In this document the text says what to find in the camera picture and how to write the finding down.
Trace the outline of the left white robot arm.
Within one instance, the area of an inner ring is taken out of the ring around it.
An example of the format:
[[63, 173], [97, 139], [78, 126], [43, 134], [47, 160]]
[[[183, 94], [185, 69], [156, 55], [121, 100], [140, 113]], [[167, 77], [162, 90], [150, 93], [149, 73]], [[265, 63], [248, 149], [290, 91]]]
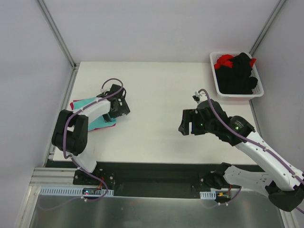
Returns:
[[85, 170], [84, 179], [91, 185], [100, 181], [100, 172], [95, 170], [97, 161], [87, 151], [88, 133], [116, 125], [116, 119], [128, 115], [130, 109], [125, 100], [126, 89], [113, 84], [108, 91], [82, 100], [73, 101], [71, 110], [60, 111], [51, 142]]

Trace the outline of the teal t shirt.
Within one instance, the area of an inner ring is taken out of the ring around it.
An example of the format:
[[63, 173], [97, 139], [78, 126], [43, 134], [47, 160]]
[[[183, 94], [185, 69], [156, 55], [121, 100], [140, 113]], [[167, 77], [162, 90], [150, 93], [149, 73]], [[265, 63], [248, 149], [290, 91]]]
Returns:
[[[88, 99], [73, 100], [73, 102], [71, 102], [69, 105], [70, 105], [71, 110], [79, 109], [82, 106], [88, 105], [89, 103], [93, 102], [94, 99], [95, 98], [92, 97], [92, 98], [88, 98]], [[107, 122], [103, 116], [100, 116], [88, 125], [88, 131], [91, 132], [91, 131], [99, 130], [99, 129], [106, 128], [106, 127], [112, 127], [115, 125], [116, 125], [115, 118], [111, 118], [111, 121]]]

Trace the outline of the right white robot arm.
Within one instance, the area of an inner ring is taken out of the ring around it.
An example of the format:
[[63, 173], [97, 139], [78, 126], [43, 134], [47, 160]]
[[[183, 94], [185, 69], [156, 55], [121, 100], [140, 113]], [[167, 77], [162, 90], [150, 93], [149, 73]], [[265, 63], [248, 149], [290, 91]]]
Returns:
[[219, 169], [204, 176], [207, 186], [218, 190], [228, 184], [245, 187], [287, 212], [304, 200], [304, 173], [273, 152], [246, 119], [227, 116], [218, 102], [203, 101], [195, 109], [184, 109], [178, 130], [182, 135], [213, 134], [245, 153], [263, 170], [246, 171], [223, 162]]

